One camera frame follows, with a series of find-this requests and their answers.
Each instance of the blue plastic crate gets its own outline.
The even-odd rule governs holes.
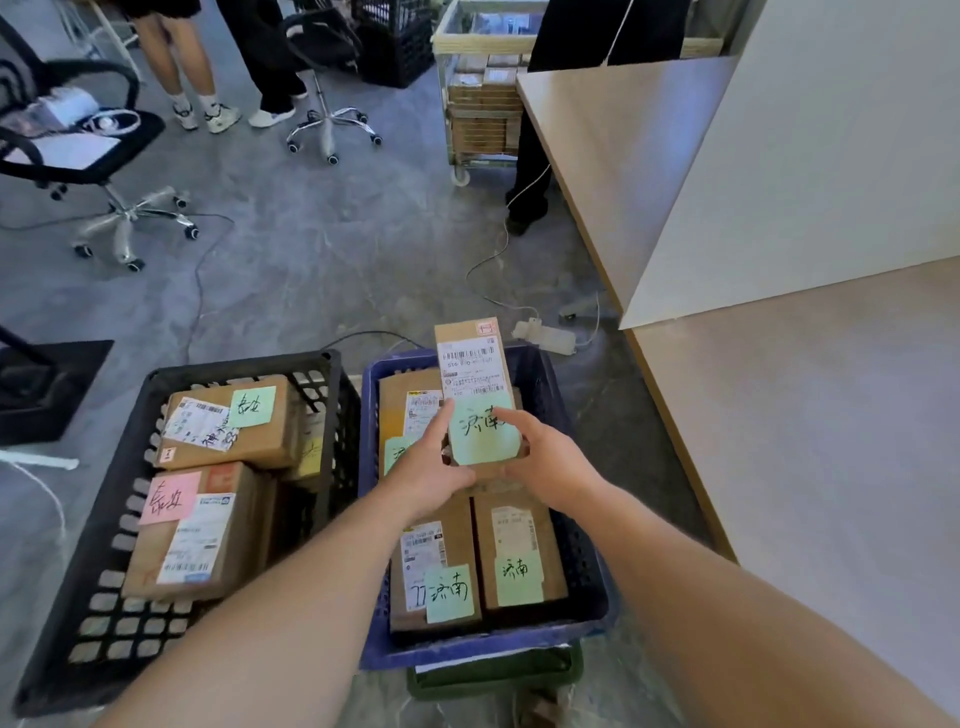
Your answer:
[[[541,422],[573,435],[570,418],[547,355],[536,347],[515,344],[505,347],[510,381],[520,390],[523,408]],[[364,371],[360,421],[360,496],[369,493],[379,477],[380,379],[401,372],[438,366],[437,353],[420,349],[375,361]],[[499,626],[497,618],[484,618],[480,625],[461,628],[462,634],[411,636],[390,634],[390,570],[373,610],[367,643],[360,657],[362,669],[392,669],[428,665],[446,660],[527,647],[547,647],[606,632],[619,614],[619,595],[606,565],[587,534],[577,523],[550,511],[560,547],[569,597],[542,605],[555,611],[544,621],[527,626]]]

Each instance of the table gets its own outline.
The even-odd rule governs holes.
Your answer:
[[[527,74],[621,311],[735,61]],[[625,331],[718,548],[960,716],[960,258]]]

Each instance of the white shoe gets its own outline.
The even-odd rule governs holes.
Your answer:
[[[251,116],[248,121],[254,129],[269,129],[275,124],[279,124],[281,121],[286,121],[287,119],[293,118],[293,115],[297,113],[296,109],[290,109],[283,113],[270,113],[269,111],[264,111],[259,109],[257,113]]]
[[[222,133],[240,121],[240,111],[234,107],[226,107],[220,104],[215,116],[205,113],[204,119],[210,133]]]
[[[188,132],[195,132],[200,126],[197,123],[197,114],[193,112],[193,107],[187,107],[185,111],[174,107],[174,115],[177,117],[180,125]]]

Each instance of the concrete floor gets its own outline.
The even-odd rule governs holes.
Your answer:
[[[252,110],[258,101],[215,8],[201,19],[221,96]],[[470,265],[502,244],[507,171],[449,180],[436,76],[406,90],[366,86],[333,74],[331,103],[364,109],[383,135],[374,149],[365,135],[340,133],[341,165],[320,160],[307,144],[291,156],[287,124],[254,132],[245,123],[214,137],[171,127],[118,176],[130,197],[171,183],[193,192],[194,208],[228,215],[198,218],[203,236],[187,241],[176,226],[147,221],[136,244],[147,261],[140,274],[106,253],[79,260],[68,247],[69,225],[0,231],[0,323],[35,342],[111,338],[116,345],[63,439],[33,448],[80,458],[71,473],[40,475],[63,502],[67,538],[58,539],[53,504],[20,473],[0,466],[0,726],[65,567],[96,496],[143,377],[184,362],[315,350],[347,332],[385,328],[424,344],[433,326],[496,315],[510,331],[519,313],[484,301],[464,284]],[[156,84],[142,106],[168,115]],[[0,222],[27,226],[98,211],[99,190],[71,189],[59,205],[26,182],[0,179]],[[471,276],[493,298],[534,305],[545,321],[561,305],[602,284],[557,192],[548,217],[509,252]],[[558,379],[578,440],[609,479],[673,523],[705,539],[702,515],[612,311],[593,344],[555,357]],[[593,321],[578,330],[589,335]],[[341,347],[359,373],[394,340],[364,336]],[[672,726],[681,722],[669,690],[650,666],[643,637],[629,615],[609,636],[584,642],[586,673],[573,695],[569,726]],[[345,726],[396,725],[406,699],[402,671],[358,675],[341,720]],[[509,726],[509,696],[444,705],[453,728]],[[86,725],[92,714],[53,716],[27,725]],[[432,706],[408,705],[403,726],[440,726]]]

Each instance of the green sticky note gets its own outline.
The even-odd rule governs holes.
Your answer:
[[[496,601],[501,607],[543,601],[543,562],[539,551],[497,556]]]
[[[513,409],[510,393],[500,391],[456,398],[456,409],[450,421],[450,446],[459,465],[516,457],[520,450],[520,433],[513,425],[497,420],[492,414],[494,407]]]
[[[390,472],[390,468],[400,459],[400,455],[406,452],[407,448],[413,445],[414,442],[412,437],[392,437],[384,443],[383,457],[386,460],[383,464],[384,475]]]
[[[473,585],[466,564],[459,567],[430,567],[423,581],[426,585],[427,624],[473,614]]]
[[[275,386],[236,390],[230,401],[227,427],[265,425],[274,416],[275,397]]]

